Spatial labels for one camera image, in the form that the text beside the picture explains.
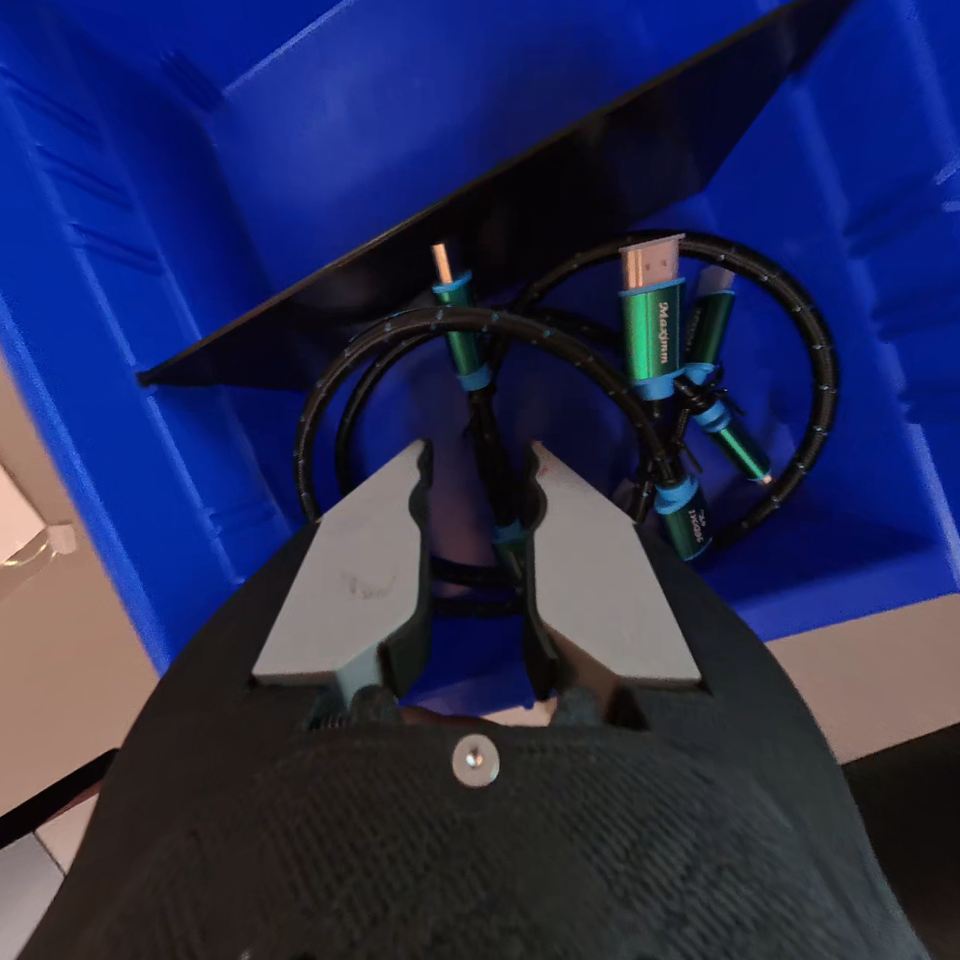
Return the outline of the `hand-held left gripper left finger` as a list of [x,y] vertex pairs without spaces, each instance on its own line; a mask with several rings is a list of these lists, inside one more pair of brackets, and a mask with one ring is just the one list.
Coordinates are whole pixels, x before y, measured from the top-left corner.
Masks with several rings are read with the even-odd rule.
[[323,516],[252,678],[343,702],[367,687],[409,693],[431,653],[432,480],[431,442],[418,439]]

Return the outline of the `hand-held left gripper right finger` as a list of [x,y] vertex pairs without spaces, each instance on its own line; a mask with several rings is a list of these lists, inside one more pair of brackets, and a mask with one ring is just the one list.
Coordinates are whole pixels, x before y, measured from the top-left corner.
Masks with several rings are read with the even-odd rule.
[[525,480],[523,658],[536,698],[699,687],[636,524],[541,441],[529,446]]

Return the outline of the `blue plastic bin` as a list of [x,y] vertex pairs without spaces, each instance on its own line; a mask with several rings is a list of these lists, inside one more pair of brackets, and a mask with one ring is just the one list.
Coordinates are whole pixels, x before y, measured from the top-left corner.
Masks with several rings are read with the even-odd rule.
[[[303,525],[314,382],[138,372],[789,3],[2,2],[2,345],[159,671]],[[957,592],[958,2],[850,2],[645,228],[771,258],[839,366],[715,589],[766,640]]]

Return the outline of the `black bin divider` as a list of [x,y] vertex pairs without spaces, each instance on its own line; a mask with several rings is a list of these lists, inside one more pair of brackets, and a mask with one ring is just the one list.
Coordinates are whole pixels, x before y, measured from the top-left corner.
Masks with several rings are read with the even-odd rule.
[[306,390],[354,334],[425,294],[455,240],[501,294],[704,189],[851,2],[791,2],[586,115],[188,346],[142,388]]

